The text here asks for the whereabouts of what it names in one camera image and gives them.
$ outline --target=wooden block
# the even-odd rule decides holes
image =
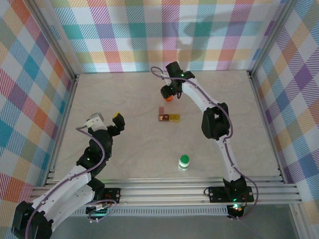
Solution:
[[[159,107],[159,114],[164,115],[164,107]]]
[[[179,121],[179,120],[180,120],[180,115],[174,114],[174,121]]]
[[[169,121],[169,115],[168,114],[164,114],[163,115],[163,120],[164,121]]]
[[[175,114],[169,114],[169,121],[175,120]]]

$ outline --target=plaid wall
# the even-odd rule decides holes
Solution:
[[[77,67],[77,65],[79,65],[79,63],[75,62],[74,59],[72,58],[70,51],[67,47],[67,42],[65,41],[65,39],[63,39],[61,37],[59,31],[57,30],[58,26],[56,25],[56,23],[54,23],[54,19],[52,19],[52,16],[48,13],[48,10],[44,7],[42,0],[34,0],[34,1],[37,4],[37,6],[39,7],[47,24],[50,26],[52,33],[55,36],[56,41],[59,43],[61,50],[64,52],[69,64],[72,67],[73,72],[76,74],[79,74],[80,69]]]
[[[280,0],[50,0],[85,73],[248,69]]]
[[[319,0],[299,0],[257,73],[289,182],[319,235]]]
[[[0,0],[0,238],[47,167],[71,80],[22,0]]]
[[[259,45],[258,45],[258,48],[254,54],[254,57],[253,57],[253,60],[251,61],[249,67],[248,67],[248,70],[252,70],[253,66],[255,65],[255,62],[256,60],[258,59],[259,55],[260,55],[260,52],[261,50],[263,49],[263,47],[265,46],[267,40],[268,40],[268,37],[269,37],[269,34],[273,31],[273,28],[276,26],[276,21],[278,19],[278,17],[280,16],[285,4],[286,4],[287,0],[281,0],[277,9],[276,9],[276,12],[275,14],[273,15],[273,18],[271,19],[268,27],[267,27],[267,30],[265,31]]]

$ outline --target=purple cable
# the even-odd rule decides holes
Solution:
[[[50,193],[48,193],[48,195],[46,195],[46,196],[43,198],[42,201],[45,202],[46,200],[48,200],[48,198],[49,198],[56,190],[58,190],[63,184],[65,184],[66,182],[71,181],[73,178],[76,178],[76,177],[78,177],[78,176],[81,176],[81,175],[83,175],[83,174],[85,174],[85,173],[91,172],[92,170],[94,170],[95,168],[97,168],[98,166],[100,166],[100,164],[103,162],[103,160],[104,160],[104,158],[105,158],[105,150],[104,150],[103,146],[101,145],[101,143],[100,143],[95,137],[93,137],[93,136],[90,135],[89,133],[87,133],[87,132],[85,132],[85,131],[82,130],[82,129],[85,128],[85,127],[86,127],[86,126],[78,127],[78,128],[76,128],[76,130],[79,131],[79,132],[81,132],[81,133],[83,133],[83,134],[85,134],[86,136],[89,136],[92,140],[94,140],[94,141],[99,145],[99,147],[100,147],[101,150],[102,150],[102,158],[101,158],[100,162],[99,162],[98,164],[96,164],[95,166],[93,166],[92,168],[89,168],[89,169],[87,169],[87,170],[85,170],[85,171],[83,171],[83,172],[81,172],[81,173],[75,174],[75,175],[73,175],[72,177],[65,179],[62,183],[58,184],[55,188],[53,188],[52,191],[51,191]],[[34,217],[35,213],[40,209],[41,206],[42,206],[42,204],[40,203],[40,204],[34,209],[34,211],[32,212],[32,214],[31,214],[31,216],[30,216],[30,218],[29,218],[29,220],[28,220],[28,223],[27,223],[26,229],[25,229],[25,239],[29,239],[29,231],[30,231],[30,225],[31,225],[32,218]]]
[[[225,116],[226,116],[226,118],[227,118],[227,120],[228,120],[228,122],[229,122],[229,125],[230,125],[230,134],[229,134],[229,136],[227,136],[227,137],[224,138],[223,143],[225,144],[225,150],[226,150],[227,157],[228,157],[228,159],[229,159],[230,165],[233,167],[233,166],[234,166],[234,162],[233,162],[233,160],[232,160],[231,157],[230,157],[229,150],[228,150],[228,147],[227,147],[227,142],[226,142],[227,139],[229,139],[229,138],[231,138],[231,137],[233,136],[233,132],[234,132],[233,124],[232,124],[232,122],[231,122],[231,120],[230,120],[230,117],[229,117],[228,113],[227,113],[221,106],[219,106],[218,104],[214,103],[214,102],[210,99],[210,97],[209,97],[196,83],[190,81],[189,79],[185,79],[185,78],[182,78],[182,77],[165,77],[165,76],[160,76],[160,75],[156,74],[156,73],[153,71],[153,69],[158,69],[162,74],[164,73],[164,71],[163,71],[160,67],[157,67],[157,66],[152,66],[152,67],[151,67],[151,73],[152,73],[153,75],[159,77],[159,78],[162,78],[162,80],[163,80],[163,79],[183,80],[183,81],[186,81],[186,82],[190,83],[191,85],[193,85],[196,89],[198,89],[198,90],[202,93],[202,95],[208,100],[208,102],[209,102],[210,104],[212,104],[212,105],[218,107],[218,108],[225,114]],[[252,209],[251,209],[249,212],[247,212],[244,216],[241,217],[241,218],[244,218],[244,217],[246,217],[247,215],[249,215],[249,214],[253,211],[253,209],[255,208],[255,206],[256,206],[256,204],[257,204],[257,202],[258,202],[258,198],[259,198],[259,190],[258,190],[257,184],[256,184],[253,180],[251,180],[249,177],[247,177],[246,175],[244,175],[243,173],[241,173],[236,167],[233,167],[233,168],[235,169],[235,171],[236,171],[238,174],[240,174],[241,176],[243,176],[244,178],[246,178],[248,181],[250,181],[250,182],[255,186],[255,188],[256,188],[256,199],[255,199],[255,202],[254,202],[254,204],[253,204]]]
[[[89,214],[89,219],[90,219],[91,222],[97,222],[97,223],[98,223],[99,221],[103,220],[104,218],[107,218],[111,213],[114,212],[114,210],[115,210],[115,208],[117,207],[118,203],[117,203],[115,200],[113,200],[113,199],[104,199],[104,200],[99,200],[99,201],[92,201],[92,202],[89,202],[89,203],[85,204],[86,206],[88,206],[88,205],[91,205],[91,204],[104,203],[104,202],[112,202],[112,203],[115,203],[115,206],[114,206],[113,210],[110,211],[107,215],[105,215],[105,216],[103,216],[103,217],[101,217],[100,219],[95,220],[95,221],[92,220],[91,214]]]

